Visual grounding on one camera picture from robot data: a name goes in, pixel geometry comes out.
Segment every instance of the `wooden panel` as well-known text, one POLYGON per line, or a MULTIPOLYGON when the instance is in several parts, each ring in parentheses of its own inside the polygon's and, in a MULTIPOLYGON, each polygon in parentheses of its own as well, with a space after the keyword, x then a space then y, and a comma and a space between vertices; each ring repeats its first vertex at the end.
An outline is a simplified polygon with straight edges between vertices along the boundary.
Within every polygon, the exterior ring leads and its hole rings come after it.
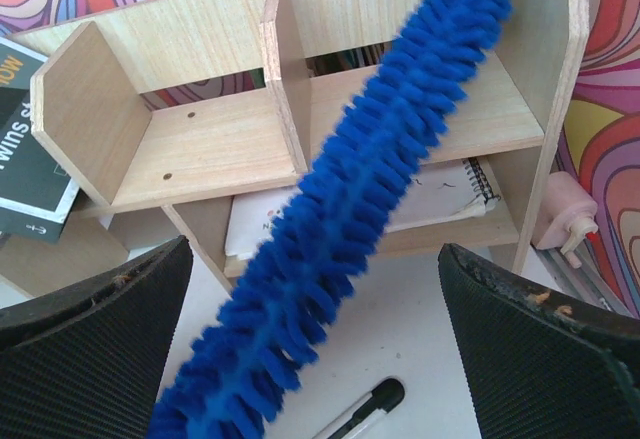
MULTIPOLYGON (((496 194, 501 194, 499 184, 486 159, 481 165, 496 194)), ((439 251, 443 244, 455 242, 466 247, 496 246, 518 242, 518 231, 513 225, 509 209, 504 201, 487 215, 462 221, 434 224, 385 234, 378 245, 380 256, 401 256, 439 251)), ((225 265, 227 277, 242 275, 248 261, 228 257, 225 265)))
POLYGON ((100 205, 111 203, 151 112, 86 22, 31 78, 32 134, 100 205))
POLYGON ((97 219, 69 219, 57 244, 11 236, 0 249, 0 274, 37 297, 108 271, 128 256, 97 219))
POLYGON ((309 164, 311 81, 291 0, 266 0, 260 22, 264 79, 296 172, 309 164))
MULTIPOLYGON (((342 117, 342 108, 360 92, 375 66, 314 78, 312 85, 311 151, 320 151, 325 137, 342 117)), ((533 147, 543 133, 535 117, 513 85, 500 60, 490 55, 478 79, 466 87, 467 102, 447 118, 449 133, 432 162, 533 147)))
MULTIPOLYGON (((264 1, 150 0, 11 39, 52 54, 79 24, 96 21, 143 93, 261 67, 264 1)), ((419 1, 293 0, 305 56, 388 41, 419 1)))
MULTIPOLYGON (((513 0, 513 3, 516 12, 507 24, 497 52, 545 130, 539 150, 513 151, 490 158, 520 231, 511 266, 519 273, 524 267, 589 35, 589 0, 513 0)), ((512 254, 499 255, 508 260, 512 254)))
POLYGON ((116 214, 109 232, 130 251, 157 246, 180 235, 159 207, 116 214))
POLYGON ((232 201, 232 197, 219 197, 163 207, 167 217, 189 239, 191 247, 227 291, 231 290, 232 284, 223 273, 224 242, 232 201))
POLYGON ((522 271, 513 271, 516 254, 518 253, 518 243, 491 246, 489 247, 489 252, 491 253, 491 260, 500 267, 505 268, 507 271, 522 273, 522 271))

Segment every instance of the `pink object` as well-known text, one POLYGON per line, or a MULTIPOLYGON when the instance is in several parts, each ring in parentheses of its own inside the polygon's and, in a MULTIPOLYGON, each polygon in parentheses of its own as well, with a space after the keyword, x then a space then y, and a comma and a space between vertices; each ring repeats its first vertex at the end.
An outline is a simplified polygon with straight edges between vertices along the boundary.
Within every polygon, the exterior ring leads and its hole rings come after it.
POLYGON ((598 204, 566 172, 549 175, 531 243, 536 249, 559 247, 572 267, 582 264, 573 250, 584 238, 597 232, 593 218, 598 204))

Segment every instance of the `wooden compartment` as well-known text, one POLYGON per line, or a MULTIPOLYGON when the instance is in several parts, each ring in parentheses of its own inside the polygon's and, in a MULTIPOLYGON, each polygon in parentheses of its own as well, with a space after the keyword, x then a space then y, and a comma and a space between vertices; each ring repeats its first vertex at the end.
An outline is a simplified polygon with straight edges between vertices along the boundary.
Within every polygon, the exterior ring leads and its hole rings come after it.
MULTIPOLYGON (((152 0, 13 39, 51 55, 32 83, 34 135, 89 196, 74 215, 162 207, 229 288, 242 266, 224 256, 231 196, 293 184, 374 73, 309 79, 305 58, 386 42, 418 2, 152 0), (141 93, 261 66, 265 89, 140 109, 141 93)), ((480 219, 389 234, 381 254, 489 245, 521 269, 589 27, 588 0, 513 2, 430 159, 487 156, 504 201, 480 219)))
MULTIPOLYGON (((493 191, 497 195, 502 195, 487 159, 481 158, 480 163, 493 191)), ((518 239, 519 234, 511 220, 507 204, 501 200, 494 210, 483 217, 415 227, 385 234, 378 245, 378 255, 401 256, 435 252, 447 242, 455 242, 467 247, 501 246, 517 244, 518 239)), ((224 254, 224 239, 222 239, 222 244, 224 254)), ((240 276, 247 262, 236 256, 226 256, 224 276, 231 279, 240 276)))

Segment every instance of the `swirl pattern wall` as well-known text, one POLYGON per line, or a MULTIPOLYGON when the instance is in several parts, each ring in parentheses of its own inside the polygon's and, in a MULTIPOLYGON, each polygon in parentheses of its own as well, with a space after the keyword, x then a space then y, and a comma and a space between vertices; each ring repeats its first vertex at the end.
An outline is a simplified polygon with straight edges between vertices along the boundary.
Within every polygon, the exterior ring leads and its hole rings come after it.
POLYGON ((558 149, 599 204, 591 252, 640 314, 640 0, 591 0, 591 35, 558 149))

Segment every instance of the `book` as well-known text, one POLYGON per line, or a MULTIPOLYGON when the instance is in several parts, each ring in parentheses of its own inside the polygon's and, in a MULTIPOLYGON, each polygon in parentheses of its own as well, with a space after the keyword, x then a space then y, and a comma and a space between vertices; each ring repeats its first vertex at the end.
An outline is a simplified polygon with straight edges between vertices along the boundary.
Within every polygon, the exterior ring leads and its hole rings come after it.
POLYGON ((46 60, 46 56, 0 37, 0 87, 28 91, 31 76, 46 60))
POLYGON ((31 135, 29 82, 45 56, 0 40, 0 231, 55 243, 79 187, 31 135))
MULTIPOLYGON (((227 256, 253 257, 271 238, 273 219, 299 192, 295 186, 236 196, 231 206, 225 242, 227 256)), ((475 158, 424 165, 385 232, 481 217, 500 200, 475 158)))

